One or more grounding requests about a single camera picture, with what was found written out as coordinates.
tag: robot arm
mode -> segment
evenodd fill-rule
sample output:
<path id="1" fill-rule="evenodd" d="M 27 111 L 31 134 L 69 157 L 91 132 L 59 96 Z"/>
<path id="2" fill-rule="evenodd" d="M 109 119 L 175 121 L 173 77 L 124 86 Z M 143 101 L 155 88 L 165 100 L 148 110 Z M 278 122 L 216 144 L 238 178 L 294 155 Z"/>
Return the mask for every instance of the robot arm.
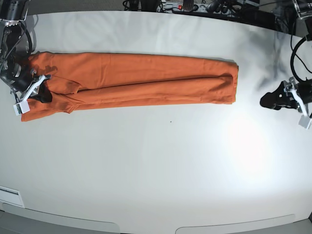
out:
<path id="1" fill-rule="evenodd" d="M 29 111 L 28 98 L 42 103 L 52 101 L 52 95 L 44 84 L 51 77 L 36 76 L 34 70 L 24 65 L 28 58 L 16 52 L 16 45 L 24 35 L 27 35 L 29 43 L 28 56 L 32 52 L 32 42 L 25 23 L 29 2 L 30 0 L 4 0 L 0 10 L 0 78 L 15 96 L 14 109 L 17 115 Z"/>
<path id="2" fill-rule="evenodd" d="M 312 79 L 301 79 L 294 68 L 294 59 L 298 48 L 312 39 L 312 3 L 293 0 L 298 18 L 305 21 L 308 34 L 294 47 L 290 59 L 292 75 L 289 82 L 283 81 L 272 93 L 267 93 L 260 100 L 265 108 L 280 110 L 281 108 L 296 109 L 302 113 L 299 125 L 309 129 L 312 125 L 312 114 L 309 116 L 308 104 L 312 103 Z"/>

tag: black cable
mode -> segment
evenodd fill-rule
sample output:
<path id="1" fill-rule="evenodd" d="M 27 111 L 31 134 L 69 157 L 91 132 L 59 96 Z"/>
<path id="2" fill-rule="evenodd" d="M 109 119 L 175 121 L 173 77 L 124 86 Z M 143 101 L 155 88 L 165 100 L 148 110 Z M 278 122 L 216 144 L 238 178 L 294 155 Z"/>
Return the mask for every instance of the black cable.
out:
<path id="1" fill-rule="evenodd" d="M 287 25 L 288 25 L 288 34 L 292 33 L 293 30 L 293 24 L 297 20 L 298 15 L 296 10 L 294 9 L 293 5 L 288 5 L 284 7 L 283 11 L 283 19 L 285 19 Z"/>
<path id="2" fill-rule="evenodd" d="M 292 35 L 291 35 L 291 49 L 292 49 L 292 51 L 293 51 L 293 33 L 294 33 L 294 28 L 295 28 L 296 24 L 297 24 L 297 20 L 295 20 L 295 22 L 293 23 L 293 26 L 292 26 Z M 295 56 L 302 62 L 303 66 L 306 68 L 306 70 L 312 74 L 312 72 L 307 68 L 307 66 L 302 61 L 302 59 L 297 54 Z"/>
<path id="3" fill-rule="evenodd" d="M 306 40 L 310 40 L 310 35 L 306 35 L 304 38 L 302 38 L 297 45 L 294 47 L 293 51 L 292 51 L 292 56 L 291 56 L 291 70 L 292 70 L 292 74 L 293 77 L 298 81 L 298 82 L 304 82 L 302 79 L 299 78 L 299 76 L 297 75 L 294 66 L 293 66 L 293 62 L 294 62 L 294 57 L 297 53 L 297 50 L 299 49 L 299 47 L 306 41 Z"/>
<path id="4" fill-rule="evenodd" d="M 162 1 L 160 1 L 159 7 L 160 7 L 160 11 L 161 11 L 162 13 L 164 13 L 164 12 L 165 12 L 165 11 L 164 11 L 164 4 L 162 3 Z"/>
<path id="5" fill-rule="evenodd" d="M 25 25 L 21 23 L 20 26 L 21 26 L 22 30 L 25 31 L 25 34 L 26 34 L 27 40 L 28 40 L 28 48 L 29 49 L 28 49 L 27 55 L 23 57 L 24 59 L 26 59 L 26 58 L 29 58 L 29 56 L 33 52 L 33 42 L 31 41 L 29 31 L 25 28 Z"/>
<path id="6" fill-rule="evenodd" d="M 168 9 L 164 9 L 164 12 L 166 12 L 166 11 L 172 11 L 173 9 L 181 10 L 181 9 L 179 9 L 179 8 L 177 8 L 177 7 L 171 7 L 171 8 L 168 8 Z"/>
<path id="7" fill-rule="evenodd" d="M 128 3 L 130 4 L 131 0 L 125 0 L 122 2 L 122 5 L 124 6 L 124 11 L 131 11 L 131 7 L 128 6 Z"/>
<path id="8" fill-rule="evenodd" d="M 4 60 L 3 60 L 3 62 L 2 62 L 2 64 L 1 64 L 1 66 L 0 66 L 0 72 L 2 71 L 2 68 L 3 68 L 3 66 L 4 66 L 4 63 L 7 61 L 7 59 L 8 59 L 8 57 L 10 56 L 10 54 L 12 53 L 12 51 L 14 50 L 14 48 L 17 46 L 17 44 L 20 42 L 20 40 L 22 39 L 22 37 L 24 36 L 24 34 L 26 33 L 26 30 L 27 30 L 27 25 L 26 25 L 26 22 L 24 21 L 24 26 L 25 26 L 25 30 L 24 30 L 24 32 L 22 33 L 22 35 L 21 35 L 21 37 L 19 38 L 19 40 L 14 44 L 14 46 L 11 48 L 11 50 L 9 51 L 9 53 L 7 53 L 7 55 L 4 57 Z M 16 101 L 16 103 L 18 103 L 19 102 L 19 97 L 18 97 L 18 95 L 16 94 L 16 92 L 15 92 L 15 90 L 14 90 L 14 88 L 12 87 L 12 85 L 10 85 L 4 78 L 2 78 L 2 76 L 0 76 L 0 79 L 6 84 L 6 85 L 8 85 L 10 88 L 11 88 L 11 90 L 12 90 L 12 93 L 14 94 L 14 97 L 15 97 L 15 101 Z"/>
<path id="9" fill-rule="evenodd" d="M 291 0 L 287 0 L 287 1 L 272 1 L 272 2 L 268 2 L 266 4 L 261 4 L 261 5 L 258 5 L 258 6 L 248 7 L 248 8 L 243 9 L 242 11 L 244 12 L 244 11 L 247 11 L 247 10 L 250 10 L 250 9 L 253 9 L 253 8 L 258 8 L 260 6 L 271 5 L 271 4 L 279 3 L 279 2 L 292 2 L 292 1 Z"/>

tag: orange pants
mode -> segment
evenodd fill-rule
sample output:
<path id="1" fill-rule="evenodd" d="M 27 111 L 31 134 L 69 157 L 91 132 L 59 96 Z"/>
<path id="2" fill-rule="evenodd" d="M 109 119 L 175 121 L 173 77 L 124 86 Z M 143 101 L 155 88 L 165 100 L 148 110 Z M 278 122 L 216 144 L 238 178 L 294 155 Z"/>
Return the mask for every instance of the orange pants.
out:
<path id="1" fill-rule="evenodd" d="M 51 103 L 29 99 L 29 121 L 56 112 L 123 106 L 225 103 L 235 101 L 235 63 L 159 55 L 52 54 L 30 58 L 46 82 Z"/>

